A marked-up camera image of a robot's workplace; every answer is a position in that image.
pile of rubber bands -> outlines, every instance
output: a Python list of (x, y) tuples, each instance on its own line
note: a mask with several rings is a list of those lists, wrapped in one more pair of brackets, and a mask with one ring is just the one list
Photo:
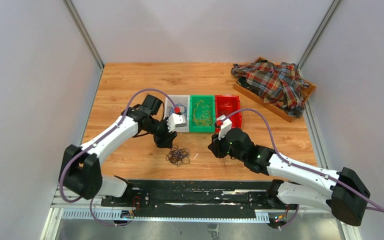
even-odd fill
[(232, 113), (232, 111), (229, 111), (229, 110), (219, 110), (218, 111), (218, 116), (221, 116), (221, 115), (227, 116), (227, 115), (229, 115), (231, 113)]
[(213, 118), (211, 117), (211, 104), (206, 104), (204, 100), (199, 100), (195, 103), (192, 121), (198, 127), (209, 127), (213, 125)]
[(179, 146), (173, 145), (173, 147), (171, 148), (170, 152), (168, 152), (165, 159), (170, 163), (179, 167), (183, 164), (188, 164), (191, 162), (191, 160), (189, 159), (189, 155), (190, 155), (189, 149), (187, 148), (179, 149)]

green bin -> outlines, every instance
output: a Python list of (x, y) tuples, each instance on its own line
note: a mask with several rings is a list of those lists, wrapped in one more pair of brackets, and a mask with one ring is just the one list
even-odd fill
[(190, 133), (216, 131), (216, 99), (214, 95), (191, 95), (189, 108)]

plastic storage bin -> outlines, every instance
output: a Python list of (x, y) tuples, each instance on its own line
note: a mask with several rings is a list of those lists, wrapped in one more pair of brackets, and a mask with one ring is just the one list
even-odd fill
[(189, 132), (214, 133), (216, 130), (216, 100), (213, 95), (191, 95)]
[[(239, 96), (231, 95), (216, 95), (215, 96), (215, 117), (218, 118), (221, 115), (229, 115), (236, 110), (241, 108), (241, 102), (239, 101)], [(232, 128), (241, 128), (242, 127), (242, 112), (238, 112), (232, 117), (230, 117), (232, 122)]]
[[(188, 133), (189, 132), (189, 109), (191, 96), (190, 95), (168, 95), (176, 104), (177, 107), (180, 108), (182, 115), (186, 118), (186, 126), (176, 127), (174, 130), (179, 133)], [(170, 114), (175, 112), (175, 109), (172, 103), (168, 98), (165, 98), (164, 103), (164, 118), (170, 116)]]

red bin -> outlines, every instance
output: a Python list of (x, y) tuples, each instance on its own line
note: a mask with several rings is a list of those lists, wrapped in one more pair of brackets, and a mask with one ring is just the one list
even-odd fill
[[(230, 95), (215, 95), (215, 117), (218, 118), (221, 115), (229, 115), (236, 110), (241, 108), (241, 103), (239, 101), (239, 96), (230, 96)], [(238, 112), (232, 117), (232, 128), (241, 128), (242, 127), (242, 112)]]

clear plastic bin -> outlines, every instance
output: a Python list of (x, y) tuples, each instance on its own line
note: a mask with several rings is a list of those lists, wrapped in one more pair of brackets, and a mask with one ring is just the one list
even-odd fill
[[(176, 127), (174, 130), (179, 133), (188, 133), (189, 132), (189, 109), (191, 96), (190, 95), (168, 95), (176, 104), (177, 107), (180, 108), (180, 112), (186, 118), (186, 126)], [(175, 109), (172, 103), (168, 98), (165, 98), (165, 107), (164, 107), (164, 118), (170, 116), (170, 114), (175, 112)]]

